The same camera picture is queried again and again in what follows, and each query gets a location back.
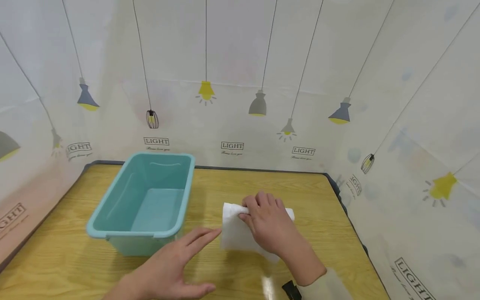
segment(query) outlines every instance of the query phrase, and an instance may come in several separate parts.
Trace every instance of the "plastic bin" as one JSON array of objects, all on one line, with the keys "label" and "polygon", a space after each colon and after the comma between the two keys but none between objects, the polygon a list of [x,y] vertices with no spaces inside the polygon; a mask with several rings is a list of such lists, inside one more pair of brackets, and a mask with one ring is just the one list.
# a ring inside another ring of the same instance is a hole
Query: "plastic bin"
[{"label": "plastic bin", "polygon": [[87,223],[125,256],[152,255],[182,235],[195,158],[137,153],[123,165]]}]

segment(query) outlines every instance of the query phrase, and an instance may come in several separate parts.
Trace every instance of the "wood grain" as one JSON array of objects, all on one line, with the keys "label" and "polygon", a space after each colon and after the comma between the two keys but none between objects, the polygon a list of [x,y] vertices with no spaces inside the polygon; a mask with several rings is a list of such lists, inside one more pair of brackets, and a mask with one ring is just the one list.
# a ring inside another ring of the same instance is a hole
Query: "wood grain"
[{"label": "wood grain", "polygon": [[[122,257],[104,240],[87,236],[85,225],[120,166],[91,167],[0,274],[0,299],[100,299],[144,257]],[[325,265],[341,276],[356,300],[388,299],[368,257],[323,175],[196,169],[185,230],[222,225],[223,202],[240,203],[258,190],[291,207],[300,232]],[[219,239],[185,270],[189,281],[213,282],[205,299],[288,299],[291,280],[283,264],[270,265],[249,252],[227,252]]]}]

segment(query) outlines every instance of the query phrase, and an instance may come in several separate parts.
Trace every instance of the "paper towel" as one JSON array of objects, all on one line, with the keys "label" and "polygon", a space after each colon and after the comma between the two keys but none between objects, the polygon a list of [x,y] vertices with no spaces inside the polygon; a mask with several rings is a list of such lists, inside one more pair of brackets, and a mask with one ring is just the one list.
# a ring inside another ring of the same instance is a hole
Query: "paper towel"
[{"label": "paper towel", "polygon": [[[290,218],[295,220],[293,210],[290,208],[286,210]],[[250,228],[238,217],[241,213],[248,214],[248,208],[237,204],[223,203],[222,240],[220,247],[226,250],[255,251],[273,263],[278,262],[278,256],[265,251],[255,242]]]}]

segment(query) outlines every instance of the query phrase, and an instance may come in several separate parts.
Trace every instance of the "white sleeve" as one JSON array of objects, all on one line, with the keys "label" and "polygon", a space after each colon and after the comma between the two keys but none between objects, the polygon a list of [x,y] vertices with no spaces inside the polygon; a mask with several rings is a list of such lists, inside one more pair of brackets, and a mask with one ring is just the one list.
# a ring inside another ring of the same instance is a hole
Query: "white sleeve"
[{"label": "white sleeve", "polygon": [[335,271],[328,268],[325,275],[309,286],[297,288],[302,300],[353,300]]}]

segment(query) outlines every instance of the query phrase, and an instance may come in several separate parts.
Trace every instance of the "black object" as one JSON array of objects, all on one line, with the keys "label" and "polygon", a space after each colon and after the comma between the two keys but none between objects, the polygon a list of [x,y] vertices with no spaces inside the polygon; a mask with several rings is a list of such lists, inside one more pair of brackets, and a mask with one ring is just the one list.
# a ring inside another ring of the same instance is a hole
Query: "black object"
[{"label": "black object", "polygon": [[293,281],[289,281],[282,285],[282,289],[285,291],[290,300],[301,300],[299,289],[293,284]]}]

